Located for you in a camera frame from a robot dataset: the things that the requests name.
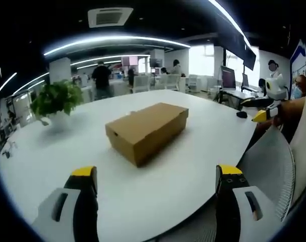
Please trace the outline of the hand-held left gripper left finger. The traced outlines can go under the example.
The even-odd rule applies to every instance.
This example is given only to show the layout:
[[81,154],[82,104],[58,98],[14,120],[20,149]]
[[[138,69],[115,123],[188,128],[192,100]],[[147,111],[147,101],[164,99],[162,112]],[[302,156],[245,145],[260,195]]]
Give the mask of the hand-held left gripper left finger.
[[99,241],[97,168],[73,171],[38,207],[32,223],[43,241]]

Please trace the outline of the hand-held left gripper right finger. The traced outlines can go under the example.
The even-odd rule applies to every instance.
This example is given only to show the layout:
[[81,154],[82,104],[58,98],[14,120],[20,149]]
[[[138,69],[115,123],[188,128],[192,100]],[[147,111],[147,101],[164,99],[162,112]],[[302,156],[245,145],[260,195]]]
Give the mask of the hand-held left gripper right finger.
[[215,241],[271,241],[281,225],[273,202],[235,166],[216,166]]

